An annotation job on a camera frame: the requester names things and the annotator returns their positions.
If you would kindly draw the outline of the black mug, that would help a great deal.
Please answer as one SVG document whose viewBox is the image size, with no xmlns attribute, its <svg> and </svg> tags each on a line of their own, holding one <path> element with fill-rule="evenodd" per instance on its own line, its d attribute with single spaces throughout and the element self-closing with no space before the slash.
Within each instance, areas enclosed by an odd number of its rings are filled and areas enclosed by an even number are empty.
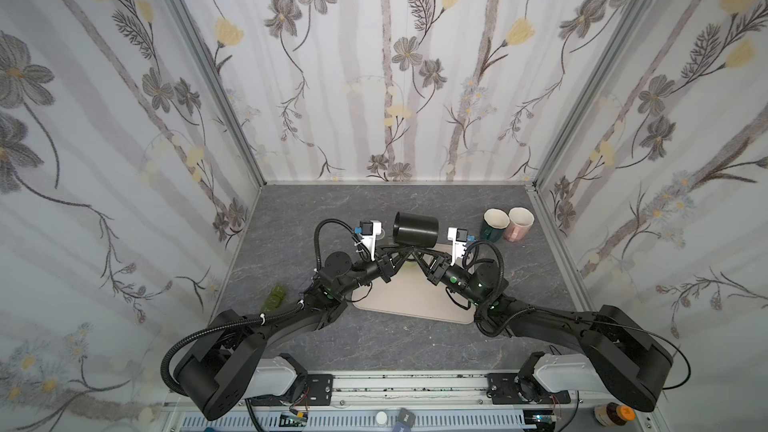
<svg viewBox="0 0 768 432">
<path fill-rule="evenodd" d="M 434 247 L 438 241 L 439 220 L 435 217 L 398 212 L 393 224 L 396 244 L 421 248 Z"/>
</svg>

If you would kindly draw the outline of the dark green mug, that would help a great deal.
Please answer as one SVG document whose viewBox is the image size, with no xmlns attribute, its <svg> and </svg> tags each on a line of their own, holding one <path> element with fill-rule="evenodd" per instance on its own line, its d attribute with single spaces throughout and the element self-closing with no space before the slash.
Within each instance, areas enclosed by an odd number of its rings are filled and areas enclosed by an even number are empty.
<svg viewBox="0 0 768 432">
<path fill-rule="evenodd" d="M 506 229 L 510 225 L 510 219 L 506 212 L 501 209 L 487 209 L 483 214 L 479 238 L 489 242 L 500 240 Z"/>
</svg>

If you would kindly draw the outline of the pink mug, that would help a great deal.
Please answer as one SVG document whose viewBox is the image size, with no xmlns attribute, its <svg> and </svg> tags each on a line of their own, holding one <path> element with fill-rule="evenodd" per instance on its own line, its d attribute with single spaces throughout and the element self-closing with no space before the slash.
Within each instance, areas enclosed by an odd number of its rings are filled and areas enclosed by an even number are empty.
<svg viewBox="0 0 768 432">
<path fill-rule="evenodd" d="M 503 238 L 508 242 L 521 241 L 535 223 L 534 214 L 524 207 L 513 207 L 508 213 L 509 224 Z"/>
</svg>

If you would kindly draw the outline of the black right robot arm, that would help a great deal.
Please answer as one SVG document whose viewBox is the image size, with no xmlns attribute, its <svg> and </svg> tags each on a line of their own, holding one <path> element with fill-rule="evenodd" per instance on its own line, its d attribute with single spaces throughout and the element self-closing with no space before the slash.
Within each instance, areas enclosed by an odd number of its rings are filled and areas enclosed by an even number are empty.
<svg viewBox="0 0 768 432">
<path fill-rule="evenodd" d="M 469 245 L 457 260 L 425 247 L 405 250 L 431 283 L 445 286 L 475 307 L 474 323 L 483 336 L 531 338 L 577 351 L 587 358 L 607 391 L 629 407 L 652 412 L 664 391 L 689 381 L 691 366 L 686 362 L 686 377 L 666 384 L 674 364 L 667 350 L 672 342 L 641 328 L 617 307 L 565 311 L 509 295 L 503 256 L 488 241 Z"/>
</svg>

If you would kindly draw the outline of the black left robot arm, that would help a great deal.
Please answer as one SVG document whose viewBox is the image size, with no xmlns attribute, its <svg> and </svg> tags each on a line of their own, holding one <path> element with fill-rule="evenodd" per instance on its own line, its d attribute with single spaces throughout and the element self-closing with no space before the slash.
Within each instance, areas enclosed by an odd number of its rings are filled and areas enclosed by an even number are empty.
<svg viewBox="0 0 768 432">
<path fill-rule="evenodd" d="M 372 221 L 354 228 L 331 218 L 321 221 L 313 233 L 315 274 L 310 286 L 292 308 L 273 313 L 240 316 L 232 310 L 220 313 L 210 325 L 170 347 L 160 365 L 160 375 L 170 391 L 190 398 L 203 415 L 215 420 L 247 396 L 247 389 L 265 353 L 293 336 L 320 330 L 333 322 L 349 305 L 352 291 L 386 282 L 410 258 L 435 244 L 423 241 L 396 216 L 392 245 L 377 246 Z M 359 256 L 352 261 L 344 252 L 322 257 L 320 235 L 327 225 L 347 231 Z"/>
</svg>

